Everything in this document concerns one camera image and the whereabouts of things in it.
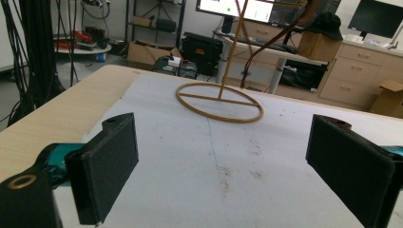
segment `desk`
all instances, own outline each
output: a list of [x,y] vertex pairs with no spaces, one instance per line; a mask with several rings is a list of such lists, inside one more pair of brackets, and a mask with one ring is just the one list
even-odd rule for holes
[[[111,45],[107,45],[106,48],[104,48],[104,49],[95,47],[93,50],[84,50],[84,49],[75,48],[74,54],[102,54],[102,53],[107,53],[111,49],[112,49]],[[70,52],[68,51],[68,49],[59,48],[59,53],[69,54]]]
[[[49,143],[86,142],[102,120],[134,112],[140,161],[106,227],[362,227],[305,160],[312,114],[346,121],[381,145],[403,144],[403,121],[245,90],[265,115],[224,123],[176,100],[189,82],[101,68],[0,133],[0,180],[31,166]],[[65,227],[80,227],[70,189],[54,194]],[[400,196],[390,228],[403,226],[401,215]]]
[[[229,51],[233,44],[233,41],[227,37],[221,37],[221,39],[223,41],[223,48],[222,48],[221,60],[219,62],[219,71],[217,73],[216,83],[218,83],[218,84],[221,83],[222,77],[225,74],[227,61],[229,60],[228,54],[229,54]],[[245,51],[249,51],[249,46],[244,43],[237,43],[237,48],[241,48],[241,49],[245,49]],[[252,50],[256,51],[257,49],[259,49],[259,47],[252,46]],[[263,50],[261,52],[261,54],[268,55],[268,56],[274,56],[274,57],[278,58],[276,71],[273,74],[270,88],[268,90],[268,93],[270,93],[270,94],[275,94],[276,89],[278,87],[279,80],[281,79],[282,71],[285,67],[285,63],[287,62],[287,60],[294,60],[294,61],[299,61],[302,63],[312,64],[312,65],[327,65],[328,64],[327,62],[311,60],[311,59],[308,59],[308,58],[300,56],[300,55],[296,55],[296,54],[292,54],[292,53],[288,53],[288,52],[284,52],[284,51],[279,51],[279,50],[274,50],[274,49],[269,49],[269,48],[266,48],[265,50]]]

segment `black hat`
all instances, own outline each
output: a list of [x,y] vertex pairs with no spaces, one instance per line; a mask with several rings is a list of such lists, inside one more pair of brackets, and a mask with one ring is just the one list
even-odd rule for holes
[[312,23],[305,30],[317,33],[326,34],[336,40],[343,40],[340,33],[341,21],[337,15],[331,12],[323,12],[317,16],[314,23]]

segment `wire stand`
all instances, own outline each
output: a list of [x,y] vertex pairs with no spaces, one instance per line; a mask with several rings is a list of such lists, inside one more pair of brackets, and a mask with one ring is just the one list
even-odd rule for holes
[[[247,4],[248,4],[248,0],[246,0],[244,5],[243,5],[243,9],[242,9],[241,16],[240,16],[240,21],[239,21],[239,24],[238,24],[238,27],[237,27],[237,33],[235,35],[234,42],[233,42],[231,50],[230,50],[228,64],[227,64],[227,67],[225,69],[225,74],[222,77],[221,85],[209,84],[209,83],[190,83],[190,84],[185,84],[185,85],[182,85],[182,86],[178,87],[178,89],[176,91],[177,99],[181,102],[181,104],[183,104],[184,106],[186,106],[190,110],[192,110],[192,111],[194,111],[196,113],[199,113],[199,114],[201,114],[203,116],[215,119],[215,120],[224,121],[224,122],[230,122],[230,123],[239,123],[239,124],[255,122],[255,121],[259,120],[263,116],[263,113],[264,113],[263,107],[255,99],[253,99],[252,97],[248,96],[247,94],[245,94],[245,93],[243,93],[243,92],[241,92],[239,90],[236,90],[236,89],[234,89],[232,87],[228,87],[228,86],[225,85],[225,82],[226,82],[226,79],[227,79],[227,76],[228,76],[228,72],[229,72],[229,68],[230,68],[231,63],[232,63],[232,56],[233,56],[235,48],[237,47],[237,41],[238,41],[238,37],[240,35],[241,26],[243,24],[243,16],[245,14]],[[217,88],[220,89],[219,96],[216,98],[216,97],[208,97],[208,96],[202,96],[202,95],[196,95],[196,94],[181,92],[184,88],[191,87],[191,86],[217,87]],[[248,100],[250,103],[242,102],[242,101],[238,101],[238,100],[223,99],[222,98],[222,93],[223,93],[224,90],[227,91],[227,92],[236,93],[236,94],[240,95],[241,97],[245,98],[246,100]],[[186,102],[183,99],[183,97],[191,97],[191,98],[195,98],[195,99],[204,99],[204,100],[209,100],[209,101],[213,101],[213,102],[229,103],[229,104],[234,104],[234,105],[252,106],[252,107],[255,107],[259,111],[259,114],[256,115],[253,118],[246,118],[246,119],[219,116],[219,115],[215,115],[215,114],[212,114],[212,113],[209,113],[209,112],[206,112],[206,111],[202,111],[199,108],[196,108],[195,106],[193,106],[190,103]]]

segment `monitor screen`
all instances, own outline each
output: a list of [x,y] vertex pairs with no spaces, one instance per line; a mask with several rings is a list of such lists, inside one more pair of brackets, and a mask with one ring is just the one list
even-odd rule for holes
[[[243,9],[244,0],[238,0],[240,11]],[[244,15],[245,19],[269,22],[273,4],[258,0],[248,1],[248,6]],[[236,0],[198,0],[196,11],[213,13],[221,16],[239,17]]]
[[348,28],[361,31],[363,37],[371,33],[393,38],[402,19],[401,7],[375,0],[361,0]]
[[[285,3],[296,3],[296,0],[281,0]],[[312,19],[322,12],[329,11],[336,13],[341,0],[321,0],[317,11]],[[243,7],[244,0],[239,0],[240,7]],[[197,0],[196,11],[212,13],[220,16],[238,17],[240,14],[237,9],[236,0]],[[282,5],[273,5],[258,0],[249,0],[244,18],[246,20],[268,23],[277,27],[284,28],[293,23],[302,13],[304,7],[287,7]]]

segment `cardboard box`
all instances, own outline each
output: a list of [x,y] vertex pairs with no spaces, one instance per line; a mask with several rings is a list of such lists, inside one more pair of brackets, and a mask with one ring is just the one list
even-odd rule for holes
[[394,80],[386,80],[379,86],[383,90],[375,100],[370,112],[403,118],[403,84]]
[[304,31],[297,54],[309,59],[332,62],[340,45],[341,41],[322,33]]
[[144,41],[130,42],[127,53],[129,67],[152,70],[155,62],[163,56],[176,56],[182,58],[176,47],[168,47]]
[[146,17],[134,16],[132,20],[134,25],[144,26],[144,27],[151,27],[152,20]]

